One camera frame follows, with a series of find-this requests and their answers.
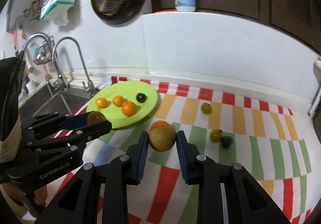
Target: striped tablecloth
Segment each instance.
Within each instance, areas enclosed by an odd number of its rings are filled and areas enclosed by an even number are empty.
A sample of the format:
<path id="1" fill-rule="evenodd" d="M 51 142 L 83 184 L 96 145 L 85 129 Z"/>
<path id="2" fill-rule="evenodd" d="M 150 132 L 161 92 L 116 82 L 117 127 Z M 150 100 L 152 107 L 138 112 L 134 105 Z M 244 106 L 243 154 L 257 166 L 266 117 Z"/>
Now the striped tablecloth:
<path id="1" fill-rule="evenodd" d="M 111 77 L 111 84 L 137 80 Z M 98 166 L 124 154 L 138 141 L 140 133 L 150 131 L 156 120 L 166 120 L 176 130 L 183 130 L 190 143 L 216 162 L 243 164 L 274 199 L 293 224 L 303 223 L 316 202 L 309 201 L 309 177 L 312 169 L 301 127 L 302 117 L 290 109 L 267 102 L 209 89 L 141 80 L 159 93 L 159 105 L 149 117 L 129 128 L 112 130 L 88 143 L 84 163 Z M 204 115 L 200 106 L 213 107 Z M 86 111 L 84 105 L 78 112 Z M 209 140 L 212 129 L 222 129 L 234 139 L 229 149 Z M 62 131 L 57 137 L 70 134 Z M 48 185 L 49 202 L 76 172 Z M 102 215 L 101 191 L 99 222 Z M 159 153 L 148 151 L 144 178 L 139 186 L 127 191 L 130 224 L 195 224 L 198 187 L 188 186 L 181 177 L 174 146 Z"/>

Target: orange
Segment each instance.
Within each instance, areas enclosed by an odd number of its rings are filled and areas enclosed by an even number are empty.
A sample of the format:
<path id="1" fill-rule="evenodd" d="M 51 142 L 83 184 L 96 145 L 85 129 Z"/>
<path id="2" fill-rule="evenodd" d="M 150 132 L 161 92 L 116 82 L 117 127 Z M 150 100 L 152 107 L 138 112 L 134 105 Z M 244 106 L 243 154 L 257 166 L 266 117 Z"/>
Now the orange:
<path id="1" fill-rule="evenodd" d="M 166 121 L 155 121 L 151 126 L 150 130 L 153 130 L 154 128 L 158 128 L 158 127 L 165 127 L 165 126 L 170 126 L 170 125 Z"/>
<path id="2" fill-rule="evenodd" d="M 124 102 L 121 111 L 126 116 L 132 116 L 137 112 L 137 106 L 132 101 Z"/>
<path id="3" fill-rule="evenodd" d="M 124 103 L 124 98 L 121 95 L 117 95 L 113 98 L 113 104 L 117 107 L 120 107 Z"/>
<path id="4" fill-rule="evenodd" d="M 108 106 L 108 102 L 107 100 L 104 98 L 104 97 L 100 97 L 100 98 L 97 98 L 95 100 L 95 104 L 97 105 L 97 107 L 99 108 L 106 108 Z"/>

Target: green tomato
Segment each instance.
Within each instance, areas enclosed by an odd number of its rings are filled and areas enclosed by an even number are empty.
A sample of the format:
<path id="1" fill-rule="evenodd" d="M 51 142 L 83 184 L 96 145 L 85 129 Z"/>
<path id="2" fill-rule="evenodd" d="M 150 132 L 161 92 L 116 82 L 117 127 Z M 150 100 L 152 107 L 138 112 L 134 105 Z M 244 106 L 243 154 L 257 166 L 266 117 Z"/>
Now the green tomato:
<path id="1" fill-rule="evenodd" d="M 215 129 L 215 130 L 211 131 L 211 133 L 210 133 L 210 140 L 211 140 L 211 142 L 219 142 L 221 140 L 222 136 L 223 136 L 222 131 Z"/>
<path id="2" fill-rule="evenodd" d="M 203 103 L 201 106 L 201 111 L 204 114 L 210 114 L 212 112 L 212 106 L 209 103 Z"/>

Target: green stripe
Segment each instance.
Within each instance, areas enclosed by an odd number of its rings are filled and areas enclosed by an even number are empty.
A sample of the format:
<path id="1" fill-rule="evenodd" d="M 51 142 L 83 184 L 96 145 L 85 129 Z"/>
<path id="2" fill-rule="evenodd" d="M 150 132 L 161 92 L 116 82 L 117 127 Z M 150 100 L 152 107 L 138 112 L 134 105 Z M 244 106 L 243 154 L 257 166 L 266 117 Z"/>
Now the green stripe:
<path id="1" fill-rule="evenodd" d="M 299 144 L 300 144 L 300 147 L 301 147 L 305 168 L 307 169 L 307 173 L 310 173 L 311 172 L 311 163 L 310 163 L 310 158 L 309 158 L 309 153 L 308 153 L 307 146 L 306 146 L 304 140 L 300 140 Z"/>
<path id="2" fill-rule="evenodd" d="M 188 142 L 195 144 L 199 152 L 202 154 L 204 154 L 205 151 L 206 135 L 207 129 L 197 126 L 192 126 L 191 132 L 189 134 Z"/>
<path id="3" fill-rule="evenodd" d="M 180 127 L 180 123 L 177 122 L 173 122 L 173 124 L 171 125 L 171 127 L 175 130 L 178 131 L 179 127 Z M 168 157 L 171 154 L 171 150 L 165 151 L 165 152 L 157 152 L 154 151 L 153 154 L 149 157 L 149 161 L 159 164 L 159 165 L 163 165 L 165 166 L 168 160 Z"/>
<path id="4" fill-rule="evenodd" d="M 307 176 L 300 176 L 300 188 L 301 188 L 301 207 L 300 215 L 305 212 L 305 203 L 307 202 Z"/>
<path id="5" fill-rule="evenodd" d="M 261 156 L 259 146 L 257 144 L 257 138 L 250 136 L 251 150 L 252 150 L 252 176 L 257 181 L 264 180 Z"/>
<path id="6" fill-rule="evenodd" d="M 271 142 L 271 148 L 272 148 L 272 154 L 273 154 L 275 179 L 276 180 L 285 179 L 284 158 L 283 158 L 280 140 L 270 139 L 270 142 Z"/>
<path id="7" fill-rule="evenodd" d="M 295 152 L 295 148 L 294 148 L 294 145 L 293 145 L 293 141 L 288 141 L 288 147 L 290 149 L 290 154 L 291 154 L 293 177 L 294 178 L 295 177 L 299 177 L 300 176 L 300 167 L 299 167 L 297 154 Z"/>
<path id="8" fill-rule="evenodd" d="M 223 132 L 223 136 L 226 135 L 233 138 L 233 143 L 228 149 L 219 145 L 219 163 L 230 166 L 236 162 L 235 135 L 233 133 Z"/>
<path id="9" fill-rule="evenodd" d="M 111 130 L 110 133 L 100 136 L 99 140 L 104 143 L 109 143 L 109 141 L 111 140 L 111 138 L 114 136 L 115 133 L 116 133 L 115 130 Z"/>
<path id="10" fill-rule="evenodd" d="M 198 185 L 193 185 L 178 224 L 195 224 L 197 220 Z"/>
<path id="11" fill-rule="evenodd" d="M 124 143 L 119 147 L 120 150 L 126 152 L 128 147 L 137 143 L 142 131 L 146 131 L 150 125 L 152 117 L 144 118 L 138 126 L 134 128 L 129 137 L 124 141 Z"/>

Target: green plate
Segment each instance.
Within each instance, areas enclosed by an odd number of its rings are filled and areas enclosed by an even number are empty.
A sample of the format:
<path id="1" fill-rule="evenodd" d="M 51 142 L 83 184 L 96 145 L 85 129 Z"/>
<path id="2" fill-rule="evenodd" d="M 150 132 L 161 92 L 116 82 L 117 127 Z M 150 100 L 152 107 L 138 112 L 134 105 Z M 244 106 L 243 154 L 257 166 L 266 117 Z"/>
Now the green plate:
<path id="1" fill-rule="evenodd" d="M 141 92 L 146 94 L 147 99 L 144 103 L 139 103 L 136 100 L 136 95 Z M 133 116 L 127 117 L 121 112 L 121 107 L 113 105 L 113 98 L 121 95 L 124 99 L 132 101 L 137 105 L 137 113 Z M 104 97 L 108 101 L 106 108 L 98 108 L 95 101 L 99 97 Z M 98 94 L 96 94 L 87 106 L 87 112 L 99 111 L 102 112 L 107 120 L 112 123 L 113 129 L 122 128 L 131 125 L 139 120 L 145 118 L 156 106 L 158 94 L 154 87 L 148 83 L 139 81 L 127 81 L 115 83 L 111 86 L 105 87 Z"/>

